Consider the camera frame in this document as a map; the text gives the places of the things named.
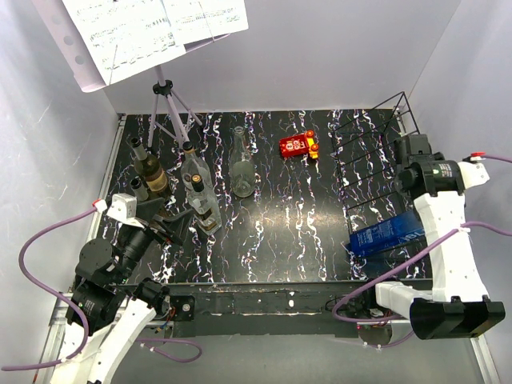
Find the clear square liquor bottle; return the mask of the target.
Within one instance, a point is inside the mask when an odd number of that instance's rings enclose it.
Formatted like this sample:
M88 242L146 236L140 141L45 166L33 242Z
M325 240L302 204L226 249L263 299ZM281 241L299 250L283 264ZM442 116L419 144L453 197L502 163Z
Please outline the clear square liquor bottle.
M194 209L199 228L205 234L212 235L222 227L217 197L200 174L191 176L191 190L187 193L187 201Z

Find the dark green wine bottle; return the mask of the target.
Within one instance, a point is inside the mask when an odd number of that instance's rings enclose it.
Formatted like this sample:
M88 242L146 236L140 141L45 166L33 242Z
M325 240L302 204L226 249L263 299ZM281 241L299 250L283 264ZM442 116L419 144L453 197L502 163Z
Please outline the dark green wine bottle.
M145 150L140 138L132 138L130 146L135 155L134 168L137 175L154 194L169 197L169 181L159 159Z

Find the clear corked glass bottle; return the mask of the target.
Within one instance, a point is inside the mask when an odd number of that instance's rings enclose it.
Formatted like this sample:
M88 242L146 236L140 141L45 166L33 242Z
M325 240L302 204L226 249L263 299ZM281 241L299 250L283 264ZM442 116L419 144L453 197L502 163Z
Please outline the clear corked glass bottle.
M186 201L189 202L190 192L194 191L191 184L191 179L194 174L201 176L203 184L206 187L212 189L213 183L209 166L202 158L196 155L192 142L184 142L182 148L185 154L185 160L182 162L180 173L186 191Z

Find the blue rectangular bottle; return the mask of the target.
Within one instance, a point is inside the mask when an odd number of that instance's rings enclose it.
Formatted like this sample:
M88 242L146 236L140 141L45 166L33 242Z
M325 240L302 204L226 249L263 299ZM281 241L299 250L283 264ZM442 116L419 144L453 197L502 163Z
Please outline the blue rectangular bottle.
M412 210L378 224L353 232L349 250L358 257L368 257L407 244L425 234L423 224Z

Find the clear tall glass bottle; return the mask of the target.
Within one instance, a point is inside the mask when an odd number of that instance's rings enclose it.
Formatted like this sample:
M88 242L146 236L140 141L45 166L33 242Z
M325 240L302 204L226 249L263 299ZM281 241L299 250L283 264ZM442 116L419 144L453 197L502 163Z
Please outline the clear tall glass bottle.
M233 139L229 165L230 186L236 196L247 198L254 192L256 180L254 161L247 146L245 128L236 126Z

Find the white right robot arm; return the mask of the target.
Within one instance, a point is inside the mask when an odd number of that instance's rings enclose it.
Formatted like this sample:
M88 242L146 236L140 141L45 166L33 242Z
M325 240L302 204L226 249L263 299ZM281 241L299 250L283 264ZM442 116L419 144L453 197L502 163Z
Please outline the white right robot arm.
M476 338L506 316L478 273L465 225L465 192L489 181L481 156L461 162L431 149L424 134L395 140L398 188L413 201L425 231L432 268L426 294L387 279L362 297L363 311L380 318L391 310L410 321L421 340Z

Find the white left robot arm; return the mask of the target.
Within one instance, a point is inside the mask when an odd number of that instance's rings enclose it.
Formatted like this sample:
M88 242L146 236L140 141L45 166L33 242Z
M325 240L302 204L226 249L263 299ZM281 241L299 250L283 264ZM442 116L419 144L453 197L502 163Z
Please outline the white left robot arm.
M109 383L129 348L153 320L165 326L194 318L195 300L175 295L151 278L134 289L127 280L152 243L180 246L193 213L163 217L162 198L138 202L128 194L107 201L106 216L121 223L118 241L92 238L81 249L71 301L84 313L66 312L66 328L52 383Z

